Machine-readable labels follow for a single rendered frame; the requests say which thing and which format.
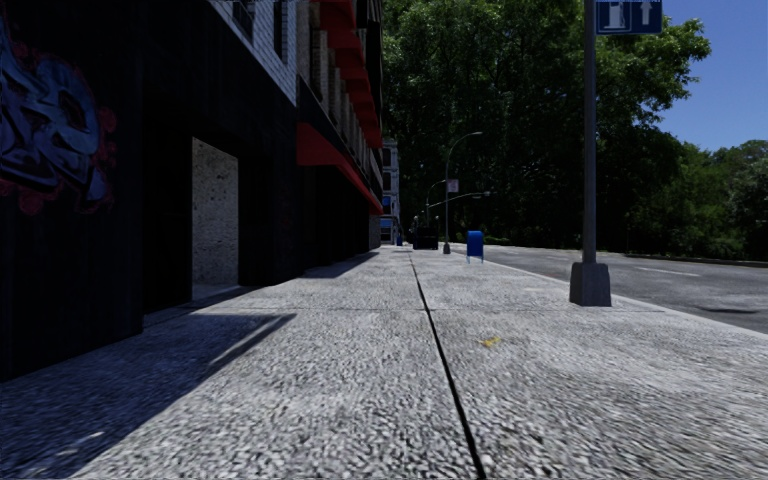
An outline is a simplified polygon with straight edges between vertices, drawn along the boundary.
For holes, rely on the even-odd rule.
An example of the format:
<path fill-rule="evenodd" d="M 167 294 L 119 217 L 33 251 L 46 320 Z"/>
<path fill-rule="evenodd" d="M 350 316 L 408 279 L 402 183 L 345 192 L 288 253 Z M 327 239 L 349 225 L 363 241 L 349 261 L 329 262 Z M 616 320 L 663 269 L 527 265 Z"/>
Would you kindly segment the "sign on a post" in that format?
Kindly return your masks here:
<path fill-rule="evenodd" d="M 584 210 L 582 260 L 572 265 L 569 300 L 585 307 L 612 305 L 608 266 L 597 261 L 596 37 L 659 34 L 662 0 L 583 0 L 584 6 Z"/>

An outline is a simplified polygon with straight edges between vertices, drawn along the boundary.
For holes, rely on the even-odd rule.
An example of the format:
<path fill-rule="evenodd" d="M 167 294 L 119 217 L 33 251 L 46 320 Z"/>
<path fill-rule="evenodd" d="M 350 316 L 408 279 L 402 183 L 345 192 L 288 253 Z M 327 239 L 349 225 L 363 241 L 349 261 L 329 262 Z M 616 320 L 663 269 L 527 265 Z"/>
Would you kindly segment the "dark building with red awnings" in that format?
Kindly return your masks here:
<path fill-rule="evenodd" d="M 377 248 L 384 0 L 0 0 L 0 382 Z"/>

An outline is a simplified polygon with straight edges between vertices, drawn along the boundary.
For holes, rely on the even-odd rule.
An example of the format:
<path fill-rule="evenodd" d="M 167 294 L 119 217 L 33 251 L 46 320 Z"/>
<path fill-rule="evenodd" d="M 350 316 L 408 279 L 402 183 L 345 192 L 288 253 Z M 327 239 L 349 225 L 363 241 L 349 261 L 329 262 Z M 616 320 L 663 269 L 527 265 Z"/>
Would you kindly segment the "pale concrete building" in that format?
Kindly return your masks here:
<path fill-rule="evenodd" d="M 400 167 L 397 142 L 386 139 L 382 149 L 383 214 L 380 216 L 380 236 L 383 244 L 397 245 L 401 237 Z"/>

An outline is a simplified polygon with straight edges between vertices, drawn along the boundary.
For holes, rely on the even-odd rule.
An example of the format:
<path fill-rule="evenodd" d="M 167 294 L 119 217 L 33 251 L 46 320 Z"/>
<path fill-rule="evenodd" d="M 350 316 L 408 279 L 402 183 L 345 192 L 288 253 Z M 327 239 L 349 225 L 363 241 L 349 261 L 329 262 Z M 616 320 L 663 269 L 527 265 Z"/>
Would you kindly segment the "grey street lamp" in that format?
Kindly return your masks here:
<path fill-rule="evenodd" d="M 442 247 L 442 253 L 445 255 L 449 255 L 451 253 L 451 247 L 450 247 L 450 230 L 449 230 L 449 170 L 450 170 L 450 162 L 451 162 L 451 156 L 453 154 L 453 150 L 456 148 L 456 146 L 463 141 L 466 138 L 473 137 L 473 136 L 481 136 L 483 135 L 483 131 L 474 131 L 467 133 L 457 139 L 450 147 L 448 154 L 446 155 L 445 160 L 445 170 L 444 170 L 444 183 L 445 183 L 445 194 L 444 194 L 444 242 Z"/>
<path fill-rule="evenodd" d="M 432 189 L 433 189 L 435 186 L 437 186 L 437 185 L 440 185 L 440 184 L 444 184 L 444 183 L 445 183 L 445 181 L 446 181 L 445 179 L 443 179 L 443 180 L 439 180 L 439 181 L 437 181 L 437 182 L 433 183 L 433 184 L 432 184 L 432 185 L 429 187 L 429 189 L 427 190 L 427 195 L 426 195 L 426 199 L 425 199 L 425 226 L 426 226 L 426 227 L 429 227 L 429 226 L 430 226 L 430 219 L 431 219 L 431 216 L 430 216 L 430 205 L 431 205 L 431 204 L 430 204 L 430 201 L 429 201 L 429 199 L 430 199 L 430 194 L 431 194 L 431 192 L 432 192 Z"/>

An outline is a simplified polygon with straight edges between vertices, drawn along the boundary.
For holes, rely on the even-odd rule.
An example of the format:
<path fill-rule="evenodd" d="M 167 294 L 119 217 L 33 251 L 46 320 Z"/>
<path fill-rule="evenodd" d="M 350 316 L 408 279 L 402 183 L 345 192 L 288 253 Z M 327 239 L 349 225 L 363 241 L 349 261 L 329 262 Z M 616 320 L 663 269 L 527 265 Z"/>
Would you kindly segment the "trees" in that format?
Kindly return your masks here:
<path fill-rule="evenodd" d="M 486 200 L 449 207 L 454 238 L 577 248 L 584 163 L 583 0 L 385 0 L 384 122 L 400 148 L 405 223 L 449 175 Z M 662 129 L 712 53 L 704 21 L 602 36 L 597 245 L 614 252 L 768 261 L 768 126 L 710 150 Z"/>

